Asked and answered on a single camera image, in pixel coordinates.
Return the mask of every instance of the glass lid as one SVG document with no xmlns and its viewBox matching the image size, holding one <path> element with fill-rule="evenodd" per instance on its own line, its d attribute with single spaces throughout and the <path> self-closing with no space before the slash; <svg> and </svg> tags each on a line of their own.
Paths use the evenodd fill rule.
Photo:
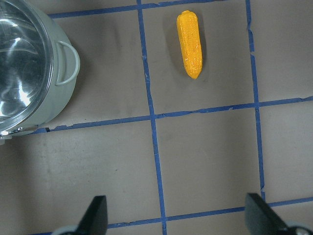
<svg viewBox="0 0 313 235">
<path fill-rule="evenodd" d="M 50 84 L 52 47 L 24 0 L 0 0 L 0 132 L 41 104 Z"/>
</svg>

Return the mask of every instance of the floor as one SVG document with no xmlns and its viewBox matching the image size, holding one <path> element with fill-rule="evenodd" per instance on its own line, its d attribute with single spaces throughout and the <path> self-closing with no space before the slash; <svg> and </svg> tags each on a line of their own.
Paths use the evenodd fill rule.
<svg viewBox="0 0 313 235">
<path fill-rule="evenodd" d="M 313 1 L 29 1 L 81 71 L 53 121 L 0 146 L 3 234 L 77 224 L 95 195 L 108 235 L 248 235 L 247 192 L 313 227 Z M 176 31 L 186 9 L 197 80 Z"/>
</svg>

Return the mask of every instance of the yellow corn cob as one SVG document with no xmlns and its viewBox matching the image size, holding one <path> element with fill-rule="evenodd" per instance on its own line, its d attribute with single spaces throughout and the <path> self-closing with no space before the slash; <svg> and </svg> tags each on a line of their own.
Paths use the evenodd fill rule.
<svg viewBox="0 0 313 235">
<path fill-rule="evenodd" d="M 177 17 L 177 30 L 185 70 L 191 78 L 196 79 L 202 70 L 202 51 L 196 14 L 183 11 Z"/>
</svg>

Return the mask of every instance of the metal pot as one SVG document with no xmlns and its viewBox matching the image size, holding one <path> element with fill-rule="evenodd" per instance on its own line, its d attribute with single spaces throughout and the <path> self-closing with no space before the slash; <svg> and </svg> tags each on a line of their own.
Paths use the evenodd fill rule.
<svg viewBox="0 0 313 235">
<path fill-rule="evenodd" d="M 80 68 L 62 29 L 25 0 L 0 0 L 0 142 L 56 117 Z"/>
</svg>

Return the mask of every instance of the blue tape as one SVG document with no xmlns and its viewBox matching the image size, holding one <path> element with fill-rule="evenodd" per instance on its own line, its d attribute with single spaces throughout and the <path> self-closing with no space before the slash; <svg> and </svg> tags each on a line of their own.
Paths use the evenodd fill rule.
<svg viewBox="0 0 313 235">
<path fill-rule="evenodd" d="M 40 134 L 40 133 L 47 133 L 49 131 L 50 131 L 49 128 L 39 128 L 36 131 L 34 131 L 33 133 L 31 133 L 31 135 L 33 135 L 33 134 Z"/>
<path fill-rule="evenodd" d="M 198 109 L 194 111 L 178 111 L 178 112 L 171 112 L 171 113 L 164 113 L 164 114 L 157 114 L 156 118 L 165 118 L 165 117 L 179 117 L 188 114 L 206 114 L 206 113 L 214 113 L 214 112 L 221 112 L 221 111 L 228 111 L 228 110 L 236 110 L 236 109 L 247 109 L 247 108 L 254 108 L 254 103 L 249 104 L 235 104 L 235 105 L 228 105 L 222 107 L 214 107 L 214 108 L 207 108 L 207 109 Z"/>
<path fill-rule="evenodd" d="M 154 224 L 154 223 L 160 223 L 160 222 L 161 222 L 161 218 L 145 219 L 145 220 L 138 220 L 138 221 L 130 222 L 130 223 L 109 224 L 108 229 L 121 228 L 121 227 L 127 227 L 127 226 L 135 226 L 135 225 L 143 225 L 143 224 Z"/>
<path fill-rule="evenodd" d="M 73 129 L 87 128 L 87 127 L 95 127 L 95 126 L 106 126 L 106 125 L 121 124 L 121 123 L 135 122 L 135 121 L 147 121 L 147 120 L 150 120 L 150 116 L 128 117 L 128 118 L 106 120 L 106 121 L 86 122 L 86 123 L 74 124 L 72 126 L 57 126 L 55 129 L 50 130 L 50 132 L 73 130 Z"/>
<path fill-rule="evenodd" d="M 251 53 L 254 52 L 254 42 L 253 34 L 250 29 L 251 26 L 251 5 L 250 0 L 246 0 L 246 18 L 247 18 L 247 29 L 249 36 L 249 47 L 250 47 L 250 60 L 251 60 L 251 72 L 252 72 L 252 82 L 253 82 L 253 96 L 255 103 L 255 122 L 256 122 L 256 136 L 258 145 L 258 158 L 259 158 L 259 175 L 260 175 L 260 193 L 263 200 L 266 199 L 264 186 L 264 165 L 263 165 L 263 151 L 262 151 L 262 134 L 261 134 L 261 118 L 259 110 L 259 91 L 258 91 L 258 81 L 256 72 L 255 57 Z"/>
<path fill-rule="evenodd" d="M 216 211 L 210 211 L 210 212 L 206 211 L 206 212 L 193 213 L 193 214 L 175 215 L 175 216 L 167 217 L 167 220 L 173 221 L 173 220 L 180 220 L 180 219 L 190 219 L 190 218 L 197 218 L 197 217 L 217 215 L 217 214 L 243 212 L 244 210 L 245 210 L 244 207 L 236 207 L 236 208 L 229 208 L 229 209 L 216 210 Z"/>
<path fill-rule="evenodd" d="M 160 212 L 161 212 L 162 234 L 167 235 L 166 214 L 165 214 L 164 194 L 163 194 L 162 175 L 161 175 L 161 164 L 160 164 L 160 158 L 158 154 L 158 144 L 157 144 L 156 117 L 155 117 L 155 111 L 153 107 L 153 100 L 152 100 L 151 89 L 150 89 L 150 74 L 149 74 L 149 66 L 148 66 L 148 59 L 147 59 L 147 46 L 146 46 L 146 37 L 145 37 L 142 9 L 138 9 L 138 22 L 139 22 L 139 32 L 140 32 L 140 41 L 141 41 L 141 50 L 142 50 L 142 61 L 143 61 L 143 68 L 144 68 L 145 82 L 146 82 L 146 89 L 147 89 L 147 98 L 148 98 L 149 112 L 150 112 L 150 117 L 151 117 L 152 142 L 153 142 L 153 150 L 154 150 L 155 164 L 156 164 L 156 179 L 157 179 L 157 187 L 158 187 L 158 195 L 159 195 L 159 203 L 160 203 Z"/>
<path fill-rule="evenodd" d="M 288 201 L 282 201 L 282 202 L 271 202 L 269 203 L 269 206 L 279 207 L 279 206 L 286 206 L 286 205 L 299 204 L 299 203 L 305 203 L 305 202 L 313 202 L 313 197 L 300 198 L 300 199 L 294 199 L 294 200 L 288 200 Z"/>
<path fill-rule="evenodd" d="M 86 10 L 86 11 L 54 13 L 54 14 L 49 14 L 49 16 L 52 19 L 57 19 L 57 18 L 65 18 L 65 17 L 89 16 L 89 15 L 99 15 L 99 14 L 113 13 L 113 12 L 133 11 L 137 9 L 138 9 L 137 5 L 118 6 L 118 7 L 104 8 L 104 9 Z"/>
<path fill-rule="evenodd" d="M 111 8 L 103 8 L 103 9 L 94 9 L 94 10 L 85 10 L 85 11 L 73 11 L 73 12 L 64 12 L 64 13 L 53 13 L 49 14 L 49 16 L 53 19 L 65 18 L 65 17 L 77 17 L 77 16 L 89 16 L 89 15 L 98 15 L 98 14 L 106 14 L 106 13 L 114 13 L 114 12 L 123 12 L 123 11 L 133 11 L 139 9 L 148 9 L 148 8 L 156 8 L 156 7 L 166 7 L 180 4 L 188 4 L 188 3 L 206 3 L 213 1 L 225 1 L 225 0 L 178 0 L 178 1 L 165 1 L 160 3 L 146 3 L 141 4 L 137 3 L 137 5 L 129 5 L 129 6 L 118 6 Z"/>
<path fill-rule="evenodd" d="M 249 47 L 250 52 L 254 52 L 254 41 L 253 41 L 253 33 L 251 30 L 251 5 L 250 0 L 246 0 L 246 20 L 247 20 L 247 30 L 248 30 L 248 37 L 249 37 Z"/>
<path fill-rule="evenodd" d="M 174 6 L 181 4 L 189 4 L 189 3 L 207 3 L 213 1 L 225 1 L 225 0 L 178 0 L 178 1 L 163 1 L 159 3 L 146 3 L 140 6 L 140 9 L 147 8 L 156 8 L 156 7 L 166 7 L 166 6 Z"/>
<path fill-rule="evenodd" d="M 256 120 L 256 137 L 258 145 L 258 158 L 259 158 L 259 174 L 260 174 L 260 188 L 261 188 L 261 197 L 263 200 L 265 197 L 265 180 L 264 180 L 264 165 L 263 165 L 263 150 L 262 150 L 262 134 L 261 134 L 261 119 L 259 108 L 255 110 L 255 120 Z"/>
<path fill-rule="evenodd" d="M 280 100 L 273 100 L 273 101 L 265 101 L 260 102 L 260 107 L 265 106 L 272 106 L 272 105 L 280 105 L 280 104 L 292 104 L 292 103 L 299 103 L 299 102 L 306 102 L 306 101 L 313 101 L 313 96 L 309 96 L 307 98 L 292 98 L 292 99 L 280 99 Z"/>
</svg>

